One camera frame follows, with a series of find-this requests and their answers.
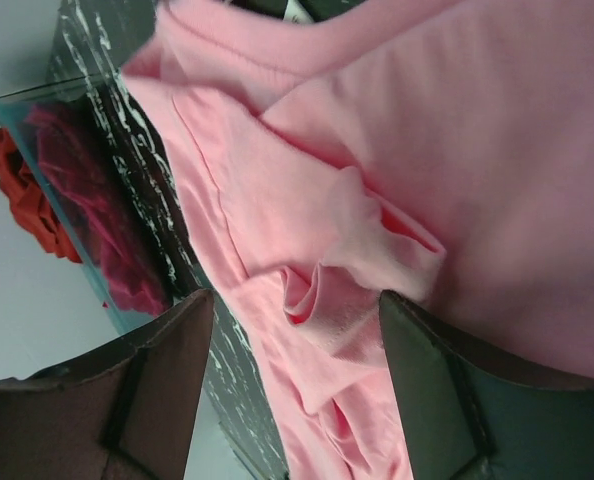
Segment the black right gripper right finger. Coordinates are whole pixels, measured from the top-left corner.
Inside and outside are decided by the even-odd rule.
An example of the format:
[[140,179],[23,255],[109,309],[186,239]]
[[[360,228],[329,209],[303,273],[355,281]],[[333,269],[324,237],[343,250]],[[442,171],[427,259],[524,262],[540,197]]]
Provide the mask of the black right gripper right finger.
[[379,299],[416,479],[594,479],[594,379],[522,359],[395,292]]

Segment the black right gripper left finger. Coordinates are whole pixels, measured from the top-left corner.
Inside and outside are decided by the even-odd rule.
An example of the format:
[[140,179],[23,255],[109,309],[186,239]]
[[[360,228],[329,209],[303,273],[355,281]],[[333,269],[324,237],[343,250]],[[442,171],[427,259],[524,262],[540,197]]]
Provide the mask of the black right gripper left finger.
[[181,479],[214,297],[26,379],[0,380],[0,479]]

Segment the pink t-shirt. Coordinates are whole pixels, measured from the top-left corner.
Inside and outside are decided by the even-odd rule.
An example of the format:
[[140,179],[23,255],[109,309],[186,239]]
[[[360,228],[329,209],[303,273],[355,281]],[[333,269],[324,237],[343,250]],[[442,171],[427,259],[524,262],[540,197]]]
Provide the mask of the pink t-shirt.
[[293,479],[409,479],[391,290],[594,379],[594,1],[163,1],[123,81]]

